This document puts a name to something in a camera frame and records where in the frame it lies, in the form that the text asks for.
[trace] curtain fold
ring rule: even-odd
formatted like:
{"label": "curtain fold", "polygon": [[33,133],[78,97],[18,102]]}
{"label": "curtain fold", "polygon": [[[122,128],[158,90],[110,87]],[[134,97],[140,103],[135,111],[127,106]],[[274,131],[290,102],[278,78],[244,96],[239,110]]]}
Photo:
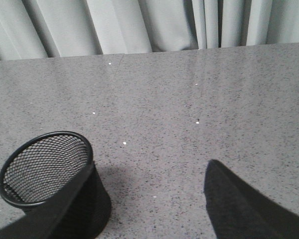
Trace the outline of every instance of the curtain fold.
{"label": "curtain fold", "polygon": [[0,60],[299,42],[299,0],[0,0]]}

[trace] mesh pencil holder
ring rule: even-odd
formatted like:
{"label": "mesh pencil holder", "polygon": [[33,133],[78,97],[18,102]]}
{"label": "mesh pencil holder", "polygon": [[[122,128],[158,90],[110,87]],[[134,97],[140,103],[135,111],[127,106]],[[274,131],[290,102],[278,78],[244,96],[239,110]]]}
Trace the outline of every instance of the mesh pencil holder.
{"label": "mesh pencil holder", "polygon": [[92,239],[105,227],[111,201],[93,162],[89,141],[58,131],[34,138],[17,149],[0,172],[0,195],[26,214],[53,197],[88,164],[93,170],[50,238]]}

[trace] gray granite countertop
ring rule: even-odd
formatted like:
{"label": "gray granite countertop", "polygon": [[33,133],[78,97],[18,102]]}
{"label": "gray granite countertop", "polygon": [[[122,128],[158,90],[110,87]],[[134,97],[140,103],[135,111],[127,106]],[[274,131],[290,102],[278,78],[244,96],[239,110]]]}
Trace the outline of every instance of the gray granite countertop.
{"label": "gray granite countertop", "polygon": [[[299,214],[299,43],[0,61],[0,169],[56,130],[93,146],[113,203],[100,239],[216,238],[210,159]],[[22,215],[0,198],[0,227]]]}

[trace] desk surface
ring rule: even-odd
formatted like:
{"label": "desk surface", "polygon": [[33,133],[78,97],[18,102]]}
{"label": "desk surface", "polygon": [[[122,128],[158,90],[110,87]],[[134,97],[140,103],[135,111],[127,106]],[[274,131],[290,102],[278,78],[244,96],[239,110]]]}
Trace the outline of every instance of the desk surface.
{"label": "desk surface", "polygon": [[[93,146],[113,202],[100,239],[215,238],[210,159],[299,214],[299,43],[0,61],[0,169],[56,130]],[[0,198],[0,227],[21,215]]]}

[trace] metal mesh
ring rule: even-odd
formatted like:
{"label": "metal mesh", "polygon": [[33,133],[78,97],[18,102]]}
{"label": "metal mesh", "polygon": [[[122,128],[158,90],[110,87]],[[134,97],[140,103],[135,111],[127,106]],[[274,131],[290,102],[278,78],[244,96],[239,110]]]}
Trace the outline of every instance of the metal mesh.
{"label": "metal mesh", "polygon": [[8,199],[36,203],[53,196],[87,163],[85,142],[73,135],[52,135],[31,144],[8,165],[3,188]]}

